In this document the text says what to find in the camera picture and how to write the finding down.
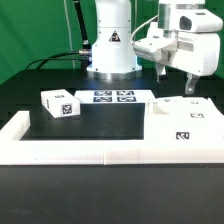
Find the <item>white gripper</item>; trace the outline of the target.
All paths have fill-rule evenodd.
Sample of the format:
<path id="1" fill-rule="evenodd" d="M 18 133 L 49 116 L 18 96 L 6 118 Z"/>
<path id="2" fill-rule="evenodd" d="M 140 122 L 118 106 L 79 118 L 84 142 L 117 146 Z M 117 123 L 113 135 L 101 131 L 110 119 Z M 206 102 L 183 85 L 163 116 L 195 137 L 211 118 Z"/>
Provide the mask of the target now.
<path id="1" fill-rule="evenodd" d="M 220 38 L 216 33 L 177 32 L 166 37 L 152 22 L 145 38 L 132 42 L 138 57 L 155 62 L 157 81 L 167 80 L 165 66 L 188 72 L 185 94 L 192 95 L 199 76 L 212 75 L 217 67 Z"/>

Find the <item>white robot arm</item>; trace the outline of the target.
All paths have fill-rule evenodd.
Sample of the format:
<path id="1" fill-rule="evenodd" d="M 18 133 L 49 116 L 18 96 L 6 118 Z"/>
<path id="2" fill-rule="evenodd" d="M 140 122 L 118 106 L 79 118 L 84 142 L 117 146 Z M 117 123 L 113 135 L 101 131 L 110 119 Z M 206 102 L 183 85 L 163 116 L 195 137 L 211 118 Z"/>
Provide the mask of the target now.
<path id="1" fill-rule="evenodd" d="M 158 14 L 145 22 L 147 35 L 136 40 L 131 28 L 130 0 L 95 0 L 97 40 L 89 75 L 126 79 L 141 67 L 139 57 L 155 63 L 157 80 L 167 66 L 187 73 L 185 93 L 194 92 L 201 76 L 212 75 L 220 52 L 220 17 L 204 8 L 205 0 L 158 0 Z"/>

